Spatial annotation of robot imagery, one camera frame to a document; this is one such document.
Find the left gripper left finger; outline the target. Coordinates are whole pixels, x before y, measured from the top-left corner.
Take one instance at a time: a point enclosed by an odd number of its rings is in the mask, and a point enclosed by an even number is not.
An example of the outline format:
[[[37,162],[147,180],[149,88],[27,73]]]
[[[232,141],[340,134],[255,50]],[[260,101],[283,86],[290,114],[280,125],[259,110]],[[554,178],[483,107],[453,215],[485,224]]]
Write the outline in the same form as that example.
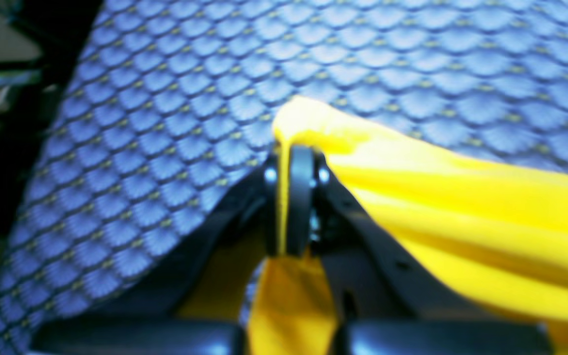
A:
[[[141,281],[90,313],[50,321],[34,335],[32,355],[243,355],[246,333],[236,321],[176,317],[198,288],[238,277],[239,263],[214,271],[218,247],[237,241],[272,202],[277,155],[235,184],[205,222]]]

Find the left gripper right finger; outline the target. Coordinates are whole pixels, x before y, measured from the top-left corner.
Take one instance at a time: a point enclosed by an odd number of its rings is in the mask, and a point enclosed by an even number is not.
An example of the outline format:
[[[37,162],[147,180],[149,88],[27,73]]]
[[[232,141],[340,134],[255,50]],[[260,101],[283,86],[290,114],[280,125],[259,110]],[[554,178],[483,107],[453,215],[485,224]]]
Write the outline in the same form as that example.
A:
[[[538,325],[506,321],[445,286],[384,231],[325,156],[288,149],[286,253],[317,256],[337,313],[331,355],[552,355]]]

